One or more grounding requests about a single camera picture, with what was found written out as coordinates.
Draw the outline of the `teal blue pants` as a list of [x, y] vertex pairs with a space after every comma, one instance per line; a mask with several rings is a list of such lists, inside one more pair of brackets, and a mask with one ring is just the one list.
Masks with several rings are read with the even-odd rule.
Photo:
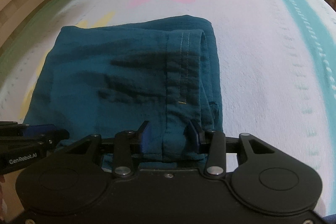
[[223, 124], [212, 24], [190, 15], [101, 28], [61, 29], [37, 80], [25, 123], [53, 124], [76, 141], [112, 138], [149, 121], [152, 166], [202, 165], [184, 131]]

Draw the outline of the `pastel floral bed sheet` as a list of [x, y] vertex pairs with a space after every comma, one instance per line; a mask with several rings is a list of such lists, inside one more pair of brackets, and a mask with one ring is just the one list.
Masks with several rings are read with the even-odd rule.
[[52, 0], [1, 56], [1, 120], [25, 122], [65, 26], [101, 28], [190, 15], [214, 30], [223, 124], [315, 169], [316, 211], [335, 213], [335, 11], [324, 0]]

